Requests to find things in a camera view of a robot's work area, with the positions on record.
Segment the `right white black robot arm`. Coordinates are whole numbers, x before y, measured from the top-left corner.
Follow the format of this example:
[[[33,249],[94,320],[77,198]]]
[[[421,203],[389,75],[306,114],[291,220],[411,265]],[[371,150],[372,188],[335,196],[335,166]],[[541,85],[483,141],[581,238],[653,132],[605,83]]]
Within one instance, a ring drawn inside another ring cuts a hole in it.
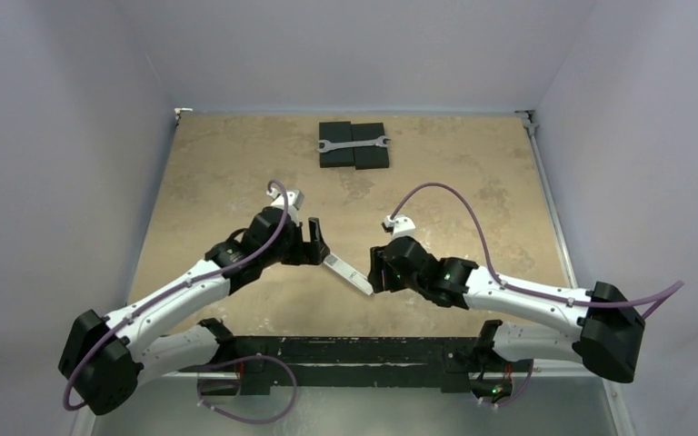
[[[612,382],[631,383],[645,330],[644,317],[607,282],[593,289],[524,280],[502,283],[490,270],[457,257],[438,259],[405,236],[370,250],[368,281],[375,293],[411,290],[439,307],[485,310],[535,323],[487,323],[474,345],[476,362],[494,370],[531,359],[581,363]]]

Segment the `white remote control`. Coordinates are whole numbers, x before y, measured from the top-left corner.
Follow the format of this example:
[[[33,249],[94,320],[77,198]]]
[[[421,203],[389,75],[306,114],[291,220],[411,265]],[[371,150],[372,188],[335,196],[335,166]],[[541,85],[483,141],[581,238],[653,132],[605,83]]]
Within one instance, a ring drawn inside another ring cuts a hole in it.
[[[359,292],[368,296],[374,294],[373,287],[368,282],[367,277],[334,253],[328,254],[325,257],[323,266]]]

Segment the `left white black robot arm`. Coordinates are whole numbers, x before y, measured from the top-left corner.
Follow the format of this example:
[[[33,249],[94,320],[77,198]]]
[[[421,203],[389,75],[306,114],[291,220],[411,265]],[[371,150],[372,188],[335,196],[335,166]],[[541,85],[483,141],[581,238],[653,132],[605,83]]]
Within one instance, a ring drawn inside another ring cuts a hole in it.
[[[303,225],[268,206],[162,289],[107,315],[83,312],[72,324],[58,363],[67,379],[64,408],[88,407],[104,415],[139,386],[169,372],[205,365],[214,372],[226,370],[243,355],[221,321],[201,320],[176,334],[171,329],[257,281],[267,267],[320,265],[329,252],[318,219],[311,217]]]

